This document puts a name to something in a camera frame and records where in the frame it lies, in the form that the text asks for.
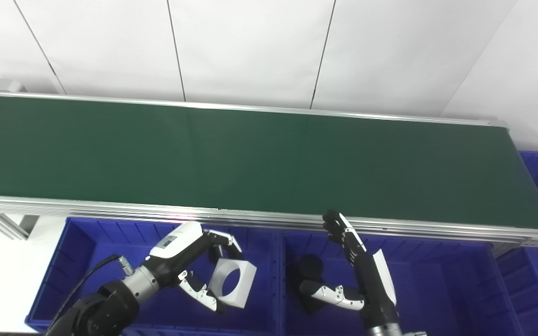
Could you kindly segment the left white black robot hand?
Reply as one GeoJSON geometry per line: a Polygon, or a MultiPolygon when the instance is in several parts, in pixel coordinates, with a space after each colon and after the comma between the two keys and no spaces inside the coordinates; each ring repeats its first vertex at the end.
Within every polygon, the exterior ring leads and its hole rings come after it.
{"type": "Polygon", "coordinates": [[[158,289],[179,287],[209,310],[222,314],[226,305],[194,272],[187,270],[205,252],[211,253],[212,261],[217,264],[222,257],[222,249],[231,259],[243,259],[242,249],[234,236],[204,230],[199,222],[189,221],[160,240],[142,266],[152,274],[158,289]]]}

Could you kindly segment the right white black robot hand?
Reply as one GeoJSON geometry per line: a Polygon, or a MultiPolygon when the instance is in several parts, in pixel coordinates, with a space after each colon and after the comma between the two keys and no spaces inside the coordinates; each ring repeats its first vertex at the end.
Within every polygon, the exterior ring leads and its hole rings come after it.
{"type": "Polygon", "coordinates": [[[328,209],[322,218],[327,238],[342,247],[359,287],[357,291],[346,292],[343,286],[331,287],[304,280],[299,286],[301,293],[339,308],[358,311],[367,331],[399,329],[395,288],[382,250],[369,253],[342,213],[328,209]]]}

